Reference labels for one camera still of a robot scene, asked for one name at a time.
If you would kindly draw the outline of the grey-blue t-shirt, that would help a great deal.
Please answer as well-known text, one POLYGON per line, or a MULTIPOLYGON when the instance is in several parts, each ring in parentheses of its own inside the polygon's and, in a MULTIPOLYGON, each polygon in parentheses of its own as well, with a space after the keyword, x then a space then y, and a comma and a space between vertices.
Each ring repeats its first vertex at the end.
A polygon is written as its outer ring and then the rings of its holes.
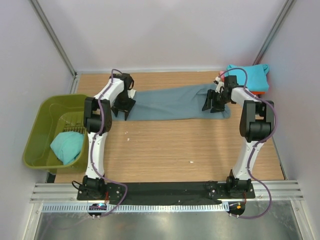
POLYGON ((225 106, 223 112, 203 111, 207 92, 216 85, 198 84, 183 87, 137 91, 128 121, 166 121, 184 119, 228 119, 231 110, 225 106))

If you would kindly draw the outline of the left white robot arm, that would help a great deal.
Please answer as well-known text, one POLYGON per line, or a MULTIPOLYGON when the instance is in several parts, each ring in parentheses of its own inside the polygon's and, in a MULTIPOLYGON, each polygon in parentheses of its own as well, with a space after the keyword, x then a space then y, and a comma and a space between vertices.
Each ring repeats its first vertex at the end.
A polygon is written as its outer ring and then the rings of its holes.
POLYGON ((84 127, 88 137, 88 163, 82 187, 95 200, 106 194, 104 151, 105 143, 113 123, 113 116, 124 113, 127 120, 136 101, 134 79, 119 70, 111 73, 106 86, 93 97, 84 101, 84 127))

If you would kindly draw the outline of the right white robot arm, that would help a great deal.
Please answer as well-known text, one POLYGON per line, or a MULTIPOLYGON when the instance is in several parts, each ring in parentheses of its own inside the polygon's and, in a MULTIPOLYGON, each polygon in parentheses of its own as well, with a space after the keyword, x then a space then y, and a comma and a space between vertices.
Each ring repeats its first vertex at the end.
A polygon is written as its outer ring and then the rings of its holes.
POLYGON ((274 103, 264 102, 251 93, 244 85, 239 85, 235 75, 221 80, 216 78, 216 89, 207 91, 203 111, 222 113, 227 103, 242 107, 239 133, 243 144, 235 166, 230 170, 225 183, 213 186, 212 198, 254 198, 252 168, 264 143, 275 130, 274 103))

